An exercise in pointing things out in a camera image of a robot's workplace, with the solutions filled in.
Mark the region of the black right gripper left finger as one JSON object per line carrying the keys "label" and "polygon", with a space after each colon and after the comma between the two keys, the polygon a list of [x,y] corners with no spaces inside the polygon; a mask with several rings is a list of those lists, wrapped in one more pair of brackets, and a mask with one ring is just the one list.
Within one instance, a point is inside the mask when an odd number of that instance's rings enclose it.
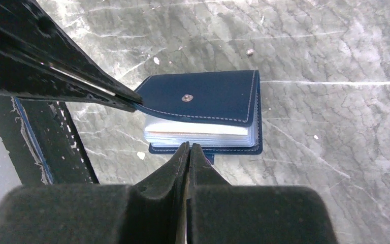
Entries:
{"label": "black right gripper left finger", "polygon": [[175,243],[190,147],[131,185],[21,186],[0,202],[0,243]]}

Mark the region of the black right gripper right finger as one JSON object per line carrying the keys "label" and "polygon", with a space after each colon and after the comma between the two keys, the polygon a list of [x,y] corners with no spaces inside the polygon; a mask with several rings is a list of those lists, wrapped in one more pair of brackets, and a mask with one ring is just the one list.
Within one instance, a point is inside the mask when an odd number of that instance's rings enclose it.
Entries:
{"label": "black right gripper right finger", "polygon": [[233,186],[194,144],[189,159],[189,243],[337,243],[320,195],[302,186]]}

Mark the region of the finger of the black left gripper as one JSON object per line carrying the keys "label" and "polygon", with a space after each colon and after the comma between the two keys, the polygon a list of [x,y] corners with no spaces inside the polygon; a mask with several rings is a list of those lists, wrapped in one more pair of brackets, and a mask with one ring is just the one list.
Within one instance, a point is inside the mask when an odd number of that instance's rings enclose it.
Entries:
{"label": "finger of the black left gripper", "polygon": [[0,1],[0,95],[133,112],[139,94],[103,71],[36,1]]}

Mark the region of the navy blue card holder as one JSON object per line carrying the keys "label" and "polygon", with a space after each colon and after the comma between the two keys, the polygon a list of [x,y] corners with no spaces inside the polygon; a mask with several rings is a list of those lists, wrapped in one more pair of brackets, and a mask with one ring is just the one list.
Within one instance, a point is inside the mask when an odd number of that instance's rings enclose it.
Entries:
{"label": "navy blue card holder", "polygon": [[183,142],[208,155],[259,155],[263,150],[259,71],[153,75],[137,88],[152,154]]}

